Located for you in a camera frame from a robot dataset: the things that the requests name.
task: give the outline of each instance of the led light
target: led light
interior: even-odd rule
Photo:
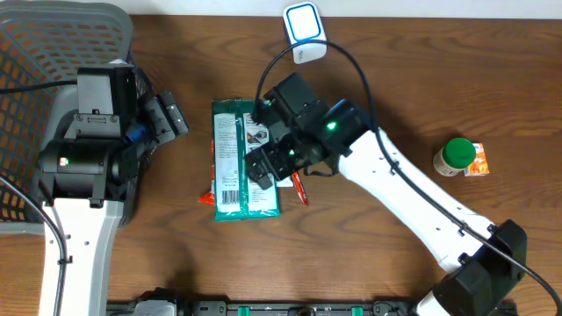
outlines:
[[[328,128],[328,130],[333,131],[335,129],[335,127],[337,126],[336,122],[329,122],[326,127]]]

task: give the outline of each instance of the small bottle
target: small bottle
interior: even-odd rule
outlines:
[[[450,140],[433,157],[433,169],[442,176],[456,176],[476,158],[474,145],[464,138]]]

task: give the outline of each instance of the green clip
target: green clip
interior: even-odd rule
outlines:
[[[238,316],[249,316],[249,307],[238,307]]]
[[[351,316],[363,316],[363,307],[351,307]]]

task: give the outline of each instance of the wood grain surface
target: wood grain surface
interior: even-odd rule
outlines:
[[[159,147],[132,223],[118,232],[110,300],[156,286],[187,298],[358,301],[422,298],[443,277],[430,253],[379,201],[337,176],[305,177],[311,206],[280,191],[281,217],[215,223],[209,190],[211,101],[252,98],[287,46],[280,18],[136,16],[133,54],[170,90],[191,130]],[[562,21],[325,18],[354,54],[397,147],[453,197],[529,236],[528,264],[562,291]],[[335,51],[278,63],[266,88],[298,70],[333,103],[364,104],[357,74]],[[432,155],[453,136],[484,143],[491,174],[437,176]],[[0,313],[34,315],[40,237],[0,237]],[[529,277],[509,294],[521,315],[552,315]]]

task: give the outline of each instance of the barcode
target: barcode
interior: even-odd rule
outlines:
[[[230,205],[240,203],[238,190],[222,191],[222,204]]]

